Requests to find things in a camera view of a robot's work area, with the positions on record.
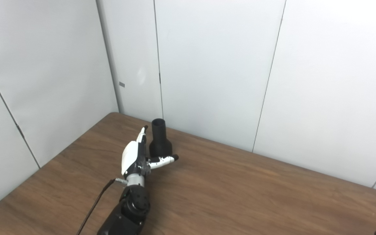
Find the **robotic hand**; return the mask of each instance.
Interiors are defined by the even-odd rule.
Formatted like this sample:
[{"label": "robotic hand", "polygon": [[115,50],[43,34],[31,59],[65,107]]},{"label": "robotic hand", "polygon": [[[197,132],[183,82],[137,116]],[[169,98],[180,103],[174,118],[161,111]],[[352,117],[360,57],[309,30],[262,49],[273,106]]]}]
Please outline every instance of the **robotic hand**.
[{"label": "robotic hand", "polygon": [[145,189],[145,177],[150,170],[179,159],[178,155],[156,158],[146,157],[146,129],[144,126],[136,141],[127,144],[121,159],[121,174],[126,185],[118,205],[111,211],[98,231],[98,235],[137,235],[142,230],[150,210],[149,195]]}]

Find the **cable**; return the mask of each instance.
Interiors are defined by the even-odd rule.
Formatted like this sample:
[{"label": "cable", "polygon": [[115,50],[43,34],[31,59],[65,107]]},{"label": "cable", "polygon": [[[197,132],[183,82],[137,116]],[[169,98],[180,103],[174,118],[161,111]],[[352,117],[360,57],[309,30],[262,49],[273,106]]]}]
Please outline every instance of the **cable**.
[{"label": "cable", "polygon": [[81,224],[81,227],[79,228],[78,232],[76,235],[81,234],[82,229],[85,226],[86,221],[88,220],[89,216],[91,215],[92,211],[94,210],[95,206],[98,204],[98,201],[101,199],[102,194],[114,183],[115,179],[110,180],[106,186],[102,189],[101,193],[98,195],[97,199],[94,202],[94,205],[92,205],[91,209],[89,210],[88,214],[86,215],[84,221]]}]

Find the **black vase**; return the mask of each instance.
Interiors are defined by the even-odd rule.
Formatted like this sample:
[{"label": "black vase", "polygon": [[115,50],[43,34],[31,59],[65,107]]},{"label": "black vase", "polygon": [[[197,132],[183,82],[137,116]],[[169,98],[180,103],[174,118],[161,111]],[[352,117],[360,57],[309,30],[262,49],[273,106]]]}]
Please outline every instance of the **black vase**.
[{"label": "black vase", "polygon": [[166,138],[166,125],[164,119],[157,118],[152,121],[153,140],[149,145],[150,156],[165,157],[172,155],[172,144]]}]

